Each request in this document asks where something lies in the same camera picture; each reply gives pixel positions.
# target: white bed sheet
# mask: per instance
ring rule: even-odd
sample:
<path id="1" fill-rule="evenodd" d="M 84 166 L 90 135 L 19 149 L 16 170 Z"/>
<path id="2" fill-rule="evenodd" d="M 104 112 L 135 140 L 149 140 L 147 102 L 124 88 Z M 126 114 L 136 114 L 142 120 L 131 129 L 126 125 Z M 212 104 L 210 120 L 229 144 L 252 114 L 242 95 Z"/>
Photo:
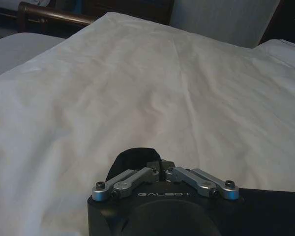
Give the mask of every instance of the white bed sheet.
<path id="1" fill-rule="evenodd" d="M 63 38 L 37 33 L 17 33 L 0 39 L 0 74 L 56 46 Z"/>
<path id="2" fill-rule="evenodd" d="M 107 14 L 0 76 L 0 236 L 87 236 L 91 188 L 132 147 L 295 191 L 295 68 Z"/>
<path id="3" fill-rule="evenodd" d="M 269 40 L 257 47 L 272 57 L 295 68 L 295 44 L 286 40 Z"/>

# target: robotic hand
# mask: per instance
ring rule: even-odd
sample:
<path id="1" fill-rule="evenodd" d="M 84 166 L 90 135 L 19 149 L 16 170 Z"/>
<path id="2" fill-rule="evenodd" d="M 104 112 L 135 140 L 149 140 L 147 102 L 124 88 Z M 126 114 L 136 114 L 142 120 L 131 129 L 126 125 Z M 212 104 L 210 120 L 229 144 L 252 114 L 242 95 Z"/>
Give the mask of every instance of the robotic hand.
<path id="1" fill-rule="evenodd" d="M 92 189 L 88 228 L 90 236 L 290 236 L 295 193 L 239 189 L 134 148 Z"/>

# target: black screw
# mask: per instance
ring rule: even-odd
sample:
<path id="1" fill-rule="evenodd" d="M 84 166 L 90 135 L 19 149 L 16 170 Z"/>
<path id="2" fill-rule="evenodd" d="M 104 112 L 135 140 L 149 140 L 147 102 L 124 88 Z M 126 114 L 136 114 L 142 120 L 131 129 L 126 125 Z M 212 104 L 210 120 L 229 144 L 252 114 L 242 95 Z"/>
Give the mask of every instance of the black screw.
<path id="1" fill-rule="evenodd" d="M 235 188 L 235 182 L 232 180 L 227 180 L 227 181 L 225 181 L 225 187 L 233 189 L 233 188 Z"/>
<path id="2" fill-rule="evenodd" d="M 218 192 L 218 190 L 216 188 L 212 188 L 209 191 L 208 195 L 210 196 L 210 198 L 217 198 L 218 195 L 219 195 L 219 192 Z"/>
<path id="3" fill-rule="evenodd" d="M 96 187 L 97 190 L 103 190 L 103 189 L 105 189 L 106 184 L 105 184 L 105 182 L 100 181 L 100 182 L 96 183 L 95 187 Z"/>
<path id="4" fill-rule="evenodd" d="M 117 199 L 120 196 L 120 193 L 117 192 L 116 190 L 113 190 L 112 193 L 110 194 L 110 196 L 112 197 L 112 199 Z"/>

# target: white fabric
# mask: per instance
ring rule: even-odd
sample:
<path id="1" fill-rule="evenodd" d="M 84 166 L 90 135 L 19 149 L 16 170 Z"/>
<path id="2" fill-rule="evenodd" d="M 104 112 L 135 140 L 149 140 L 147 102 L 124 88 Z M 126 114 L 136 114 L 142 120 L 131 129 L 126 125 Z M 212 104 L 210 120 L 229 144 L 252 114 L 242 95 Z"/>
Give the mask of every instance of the white fabric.
<path id="1" fill-rule="evenodd" d="M 0 76 L 0 236 L 87 236 L 91 188 L 132 147 L 295 191 L 295 69 L 107 14 Z"/>
<path id="2" fill-rule="evenodd" d="M 56 46 L 63 38 L 37 33 L 17 33 L 0 39 L 0 74 Z"/>
<path id="3" fill-rule="evenodd" d="M 295 67 L 295 44 L 286 40 L 269 40 L 257 47 L 278 60 Z"/>
<path id="4" fill-rule="evenodd" d="M 39 6 L 47 6 L 50 2 L 50 0 L 0 0 L 0 7 L 12 11 L 17 11 L 19 3 L 22 1 Z"/>

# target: dark wooden furniture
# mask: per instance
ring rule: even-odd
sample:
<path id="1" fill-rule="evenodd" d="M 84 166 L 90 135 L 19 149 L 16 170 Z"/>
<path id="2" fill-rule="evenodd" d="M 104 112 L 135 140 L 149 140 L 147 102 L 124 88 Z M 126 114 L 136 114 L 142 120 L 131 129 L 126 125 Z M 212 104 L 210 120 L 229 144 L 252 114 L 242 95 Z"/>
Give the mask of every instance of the dark wooden furniture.
<path id="1" fill-rule="evenodd" d="M 50 0 L 48 7 L 54 8 L 56 5 L 56 0 Z M 0 8 L 0 15 L 9 18 L 17 18 L 17 11 L 12 11 L 4 8 Z"/>
<path id="2" fill-rule="evenodd" d="M 168 25 L 174 0 L 82 0 L 82 13 L 103 16 L 115 11 Z"/>
<path id="3" fill-rule="evenodd" d="M 295 43 L 295 0 L 281 0 L 260 43 L 285 39 Z"/>
<path id="4" fill-rule="evenodd" d="M 0 8 L 0 28 L 7 29 L 7 32 L 16 32 L 16 16 L 17 12 Z"/>
<path id="5" fill-rule="evenodd" d="M 83 28 L 91 24 L 96 19 L 96 17 L 32 5 L 26 2 L 21 2 L 19 4 L 17 13 L 19 32 L 27 31 L 26 25 L 28 21 L 40 23 L 43 31 L 46 31 L 48 24 L 51 22 L 66 23 Z"/>

